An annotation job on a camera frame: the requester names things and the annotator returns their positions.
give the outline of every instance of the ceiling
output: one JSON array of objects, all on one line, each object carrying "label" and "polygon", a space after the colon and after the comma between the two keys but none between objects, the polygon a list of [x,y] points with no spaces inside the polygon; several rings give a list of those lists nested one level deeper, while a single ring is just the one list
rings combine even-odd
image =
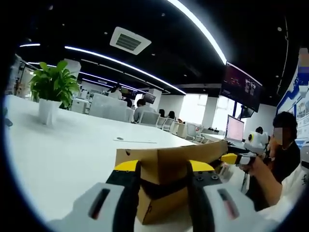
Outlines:
[{"label": "ceiling", "polygon": [[[277,105],[294,75],[302,41],[298,21],[290,17],[290,9],[284,5],[252,2],[231,4],[227,0],[181,2],[208,29],[227,61],[262,83],[261,102]],[[151,44],[138,55],[110,46],[116,27],[136,33]],[[114,0],[108,4],[106,1],[74,4],[61,1],[46,5],[33,16],[24,43],[41,44],[18,49],[17,54],[28,62],[45,61],[56,65],[61,59],[74,59],[81,63],[82,72],[138,89],[156,86],[154,88],[164,89],[164,93],[182,94],[145,73],[102,57],[65,49],[65,46],[124,62],[186,93],[218,96],[218,84],[225,74],[225,66],[209,40],[167,0]],[[78,78],[98,81],[84,74]]]}]

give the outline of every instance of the person's hand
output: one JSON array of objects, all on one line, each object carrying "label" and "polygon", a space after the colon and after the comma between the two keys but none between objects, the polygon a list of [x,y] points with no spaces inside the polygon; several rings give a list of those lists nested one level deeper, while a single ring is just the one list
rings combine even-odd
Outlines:
[{"label": "person's hand", "polygon": [[253,162],[253,164],[241,165],[239,168],[245,172],[248,172],[249,175],[253,175],[253,176],[261,175],[263,174],[263,172],[269,170],[269,168],[263,163],[261,158],[259,158],[258,156],[255,158],[255,161]]}]

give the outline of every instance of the window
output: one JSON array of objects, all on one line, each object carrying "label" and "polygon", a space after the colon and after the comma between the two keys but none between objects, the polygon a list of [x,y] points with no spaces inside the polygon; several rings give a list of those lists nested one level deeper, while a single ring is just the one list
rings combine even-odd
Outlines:
[{"label": "window", "polygon": [[202,124],[206,102],[206,94],[185,95],[179,118],[185,122]]},{"label": "window", "polygon": [[[231,100],[224,96],[219,96],[216,112],[214,114],[214,119],[212,122],[212,127],[214,129],[216,128],[217,130],[220,131],[226,130],[227,116],[233,115],[234,104],[235,104],[234,100]],[[237,103],[235,117],[237,118],[240,115],[240,113],[241,113],[241,104]],[[242,121],[245,123],[244,126],[246,126],[246,118],[242,119]]]}]

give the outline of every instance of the computer monitor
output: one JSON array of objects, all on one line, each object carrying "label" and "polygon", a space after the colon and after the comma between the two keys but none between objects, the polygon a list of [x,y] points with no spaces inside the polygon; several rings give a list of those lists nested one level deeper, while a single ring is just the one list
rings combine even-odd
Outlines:
[{"label": "computer monitor", "polygon": [[254,110],[242,105],[241,106],[241,113],[237,117],[237,119],[249,118],[253,115],[253,113],[254,113]]},{"label": "computer monitor", "polygon": [[244,71],[227,63],[220,95],[258,112],[262,85]]},{"label": "computer monitor", "polygon": [[145,102],[153,104],[155,101],[155,95],[152,95],[151,93],[145,93],[143,99],[145,100]]},{"label": "computer monitor", "polygon": [[244,122],[229,115],[227,117],[225,139],[242,142]]}]

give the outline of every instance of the wall-mounted monitor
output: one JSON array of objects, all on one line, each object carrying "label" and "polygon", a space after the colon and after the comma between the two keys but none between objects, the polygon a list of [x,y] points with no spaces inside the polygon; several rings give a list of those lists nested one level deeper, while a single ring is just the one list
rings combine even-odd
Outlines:
[{"label": "wall-mounted monitor", "polygon": [[241,113],[237,118],[238,119],[249,118],[253,115],[253,113],[254,113],[254,110],[242,105],[241,106]]},{"label": "wall-mounted monitor", "polygon": [[220,95],[258,112],[262,84],[231,63],[226,64]]},{"label": "wall-mounted monitor", "polygon": [[153,104],[155,101],[155,95],[152,95],[151,93],[145,93],[143,99],[145,102]]}]

